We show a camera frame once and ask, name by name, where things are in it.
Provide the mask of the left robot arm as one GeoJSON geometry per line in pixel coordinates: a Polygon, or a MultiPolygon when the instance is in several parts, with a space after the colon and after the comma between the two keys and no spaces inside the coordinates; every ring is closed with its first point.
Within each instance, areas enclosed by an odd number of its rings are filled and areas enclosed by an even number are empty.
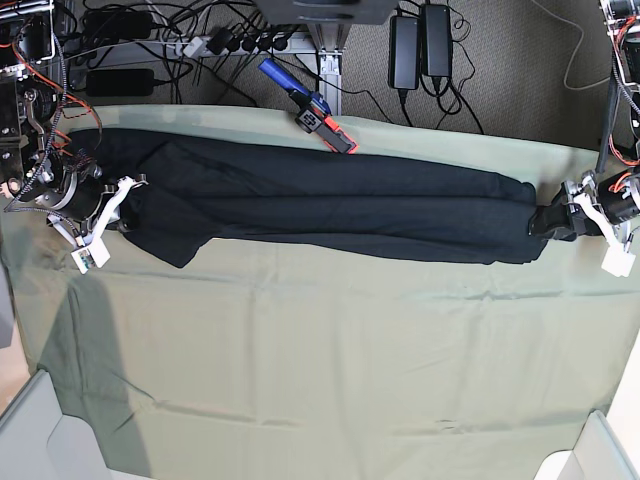
{"type": "Polygon", "coordinates": [[[617,146],[613,130],[624,102],[633,137],[639,138],[639,3],[601,1],[599,7],[612,45],[612,66],[596,165],[579,181],[564,182],[552,202],[538,208],[529,234],[564,241],[611,235],[611,244],[627,247],[638,230],[631,222],[639,217],[639,144],[617,146]]]}

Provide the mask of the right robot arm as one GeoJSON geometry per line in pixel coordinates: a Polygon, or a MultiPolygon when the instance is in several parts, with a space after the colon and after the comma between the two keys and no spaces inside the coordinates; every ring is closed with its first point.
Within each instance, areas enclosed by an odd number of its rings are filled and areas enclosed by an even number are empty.
{"type": "Polygon", "coordinates": [[[52,1],[1,4],[1,194],[6,211],[40,212],[74,237],[100,228],[139,225],[129,193],[144,176],[104,174],[86,149],[59,127],[69,107],[97,112],[69,90],[67,63],[55,30],[52,1]]]}

